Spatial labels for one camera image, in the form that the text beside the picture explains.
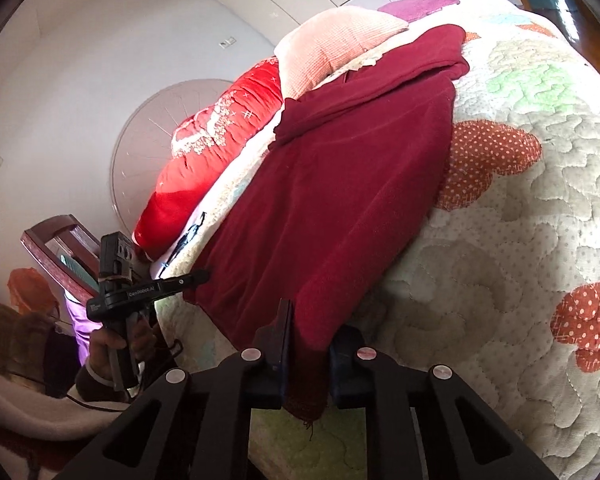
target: person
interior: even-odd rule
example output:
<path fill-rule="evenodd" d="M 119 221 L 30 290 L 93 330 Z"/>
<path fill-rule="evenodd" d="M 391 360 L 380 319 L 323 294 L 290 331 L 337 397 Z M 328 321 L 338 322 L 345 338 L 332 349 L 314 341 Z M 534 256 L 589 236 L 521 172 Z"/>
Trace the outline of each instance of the person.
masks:
<path fill-rule="evenodd" d="M 167 356 L 157 358 L 157 353 L 168 352 L 166 344 L 159 332 L 158 324 L 152 328 L 146 318 L 140 317 L 133 326 L 129 337 L 130 350 L 138 363 L 144 363 L 143 385 L 147 385 L 146 377 L 155 375 L 156 368 L 164 364 Z M 75 377 L 75 391 L 85 402 L 110 400 L 127 402 L 127 392 L 116 392 L 113 387 L 109 349 L 122 350 L 126 341 L 116 332 L 108 328 L 100 328 L 91 332 L 89 341 L 89 357 Z"/>

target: human hand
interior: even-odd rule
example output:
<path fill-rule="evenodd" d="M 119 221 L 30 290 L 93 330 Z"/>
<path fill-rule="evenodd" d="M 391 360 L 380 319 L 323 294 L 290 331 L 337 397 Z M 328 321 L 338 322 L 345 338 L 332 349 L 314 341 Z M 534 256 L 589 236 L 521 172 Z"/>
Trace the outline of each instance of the human hand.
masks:
<path fill-rule="evenodd" d="M 132 328 L 129 343 L 136 361 L 147 361 L 154 356 L 156 337 L 144 317 L 141 317 Z M 94 330 L 89 339 L 91 369 L 103 379 L 112 380 L 109 348 L 122 350 L 124 347 L 126 341 L 113 330 L 108 328 Z"/>

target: white quilt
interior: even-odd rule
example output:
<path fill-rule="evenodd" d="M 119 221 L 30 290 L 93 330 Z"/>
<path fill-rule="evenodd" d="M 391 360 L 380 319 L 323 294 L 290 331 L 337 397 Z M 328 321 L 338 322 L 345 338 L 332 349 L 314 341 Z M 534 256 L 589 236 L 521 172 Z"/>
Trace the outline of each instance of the white quilt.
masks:
<path fill-rule="evenodd" d="M 373 64 L 437 25 L 467 31 L 471 70 L 456 82 L 438 203 L 352 322 L 401 364 L 450 365 L 561 480 L 592 480 L 600 471 L 600 76 L 544 18 L 507 0 L 460 2 L 343 69 Z M 268 142 L 272 129 L 262 133 Z M 163 276 L 190 269 L 266 154 L 259 146 L 214 186 L 204 208 L 211 219 Z M 163 301 L 158 318 L 168 340 L 183 341 L 182 365 L 192 371 L 233 351 L 181 298 Z M 359 411 L 327 410 L 312 438 L 285 412 L 262 412 L 250 452 L 271 479 L 363 479 L 363 435 Z"/>

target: white wall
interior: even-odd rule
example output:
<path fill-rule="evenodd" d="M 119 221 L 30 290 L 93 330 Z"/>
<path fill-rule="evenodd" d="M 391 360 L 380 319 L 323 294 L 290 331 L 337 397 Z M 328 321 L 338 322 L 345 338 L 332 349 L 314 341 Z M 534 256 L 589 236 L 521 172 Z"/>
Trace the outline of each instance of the white wall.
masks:
<path fill-rule="evenodd" d="M 233 80 L 272 50 L 215 0 L 96 0 L 43 34 L 0 89 L 0 300 L 10 270 L 32 265 L 24 229 L 66 213 L 98 237 L 119 228 L 110 158 L 145 99 L 187 79 Z"/>

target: silver screw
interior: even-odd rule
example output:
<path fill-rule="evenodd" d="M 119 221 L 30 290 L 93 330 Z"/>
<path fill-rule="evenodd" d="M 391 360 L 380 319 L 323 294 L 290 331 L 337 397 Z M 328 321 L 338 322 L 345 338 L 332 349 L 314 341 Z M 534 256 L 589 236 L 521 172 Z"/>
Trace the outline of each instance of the silver screw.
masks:
<path fill-rule="evenodd" d="M 245 361 L 257 361 L 260 359 L 262 352 L 257 348 L 247 348 L 240 355 Z"/>
<path fill-rule="evenodd" d="M 174 368 L 173 370 L 169 370 L 167 372 L 167 375 L 165 376 L 165 378 L 167 379 L 167 382 L 171 383 L 171 384 L 181 383 L 182 381 L 184 381 L 184 379 L 186 377 L 187 377 L 187 374 L 185 373 L 185 371 L 180 370 L 179 368 Z"/>
<path fill-rule="evenodd" d="M 363 346 L 362 348 L 358 348 L 356 355 L 363 361 L 371 361 L 376 358 L 378 352 L 376 352 L 373 348 Z"/>
<path fill-rule="evenodd" d="M 433 374 L 437 378 L 442 379 L 443 381 L 446 381 L 447 379 L 450 379 L 454 373 L 451 371 L 451 368 L 449 368 L 448 366 L 438 365 L 435 368 L 433 368 Z"/>

